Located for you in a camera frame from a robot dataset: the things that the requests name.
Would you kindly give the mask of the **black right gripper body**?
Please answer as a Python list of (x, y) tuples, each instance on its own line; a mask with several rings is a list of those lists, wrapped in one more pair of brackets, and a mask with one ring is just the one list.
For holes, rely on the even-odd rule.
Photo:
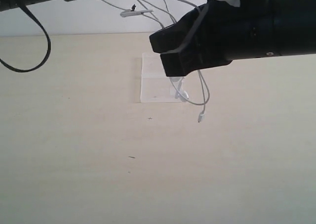
[(207, 0), (196, 32), (195, 68), (274, 55), (273, 0)]

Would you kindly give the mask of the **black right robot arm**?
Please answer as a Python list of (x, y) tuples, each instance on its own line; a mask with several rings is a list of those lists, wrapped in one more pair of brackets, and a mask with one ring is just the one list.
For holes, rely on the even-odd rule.
[(168, 77), (234, 60), (314, 54), (316, 0), (207, 0), (150, 43)]

